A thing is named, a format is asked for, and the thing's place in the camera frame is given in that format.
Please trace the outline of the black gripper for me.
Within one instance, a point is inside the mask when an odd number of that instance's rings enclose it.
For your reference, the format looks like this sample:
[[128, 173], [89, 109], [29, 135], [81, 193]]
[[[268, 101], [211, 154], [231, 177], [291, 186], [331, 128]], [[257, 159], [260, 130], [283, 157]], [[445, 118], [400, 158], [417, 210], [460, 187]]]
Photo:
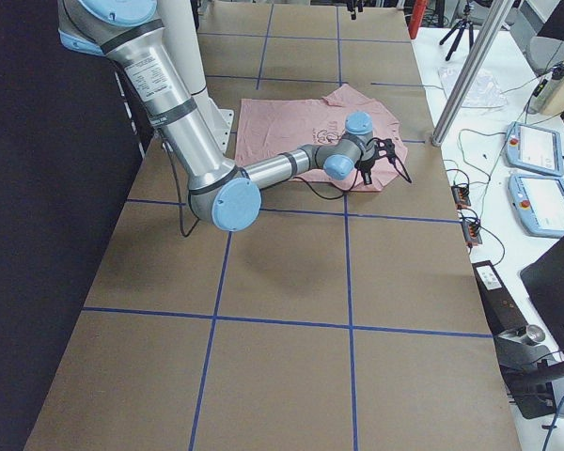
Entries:
[[356, 169], [363, 175], [363, 180], [365, 185], [370, 185], [372, 183], [371, 170], [377, 160], [377, 151], [368, 151], [366, 154], [362, 155], [358, 162], [356, 163]]

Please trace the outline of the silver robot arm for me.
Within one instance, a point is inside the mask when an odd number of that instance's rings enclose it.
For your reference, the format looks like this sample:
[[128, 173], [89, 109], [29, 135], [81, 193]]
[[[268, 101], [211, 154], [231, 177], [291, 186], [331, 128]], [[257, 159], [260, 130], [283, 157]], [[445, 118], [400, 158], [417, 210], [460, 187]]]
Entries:
[[371, 118], [350, 114], [331, 146], [303, 145], [247, 167], [225, 155], [215, 135], [220, 112], [208, 95], [188, 1], [61, 1], [62, 44], [104, 56], [122, 69], [151, 126], [187, 176], [188, 204], [198, 219], [239, 231], [258, 217], [261, 190], [306, 171], [343, 180], [357, 170], [365, 183], [380, 157]]

